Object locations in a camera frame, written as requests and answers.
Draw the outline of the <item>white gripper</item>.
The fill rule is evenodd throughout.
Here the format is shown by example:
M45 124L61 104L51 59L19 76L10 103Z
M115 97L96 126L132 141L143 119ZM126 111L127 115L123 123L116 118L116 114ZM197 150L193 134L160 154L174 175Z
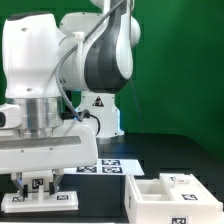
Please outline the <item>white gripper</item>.
M49 182L49 195L58 192L63 168L94 165L98 160L95 130L86 122L65 120L45 138L20 138L16 129L0 130L0 174L11 174L11 180L22 199L27 186L22 174L53 170Z

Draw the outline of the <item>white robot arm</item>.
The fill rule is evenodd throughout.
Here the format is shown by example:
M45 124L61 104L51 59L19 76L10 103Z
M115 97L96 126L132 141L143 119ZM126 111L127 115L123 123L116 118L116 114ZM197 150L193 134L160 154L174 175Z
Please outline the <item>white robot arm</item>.
M55 193L64 169L98 159L96 137L114 136L116 106L98 110L133 73L132 48L140 27L133 0L91 0L99 13L15 14L3 27L6 76L0 105L0 174L10 175L18 196L28 195L25 174L48 171Z

